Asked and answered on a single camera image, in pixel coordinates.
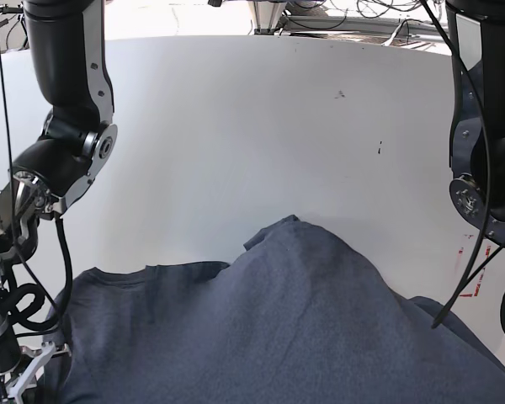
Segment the right-side robot arm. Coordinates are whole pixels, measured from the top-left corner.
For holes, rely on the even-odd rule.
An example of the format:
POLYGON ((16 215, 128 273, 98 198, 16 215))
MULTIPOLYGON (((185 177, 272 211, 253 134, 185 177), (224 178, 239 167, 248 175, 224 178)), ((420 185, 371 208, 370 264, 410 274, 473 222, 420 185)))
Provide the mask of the right-side robot arm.
POLYGON ((118 134, 104 2, 25 1, 19 11, 51 109, 37 141, 8 159, 8 184, 0 190, 0 403, 36 402, 38 372, 70 352, 66 343, 49 340, 63 325, 72 293, 62 217, 91 188, 118 134), (64 260, 59 300, 38 279, 18 284, 13 272, 35 253, 42 220, 55 223, 64 260))

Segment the left-side robot arm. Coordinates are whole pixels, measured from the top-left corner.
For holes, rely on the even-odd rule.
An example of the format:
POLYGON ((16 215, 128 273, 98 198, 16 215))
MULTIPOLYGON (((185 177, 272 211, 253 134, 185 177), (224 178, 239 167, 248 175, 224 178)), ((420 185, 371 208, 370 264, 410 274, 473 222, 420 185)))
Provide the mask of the left-side robot arm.
POLYGON ((505 243, 505 1, 448 1, 454 117, 449 193, 462 218, 505 243))

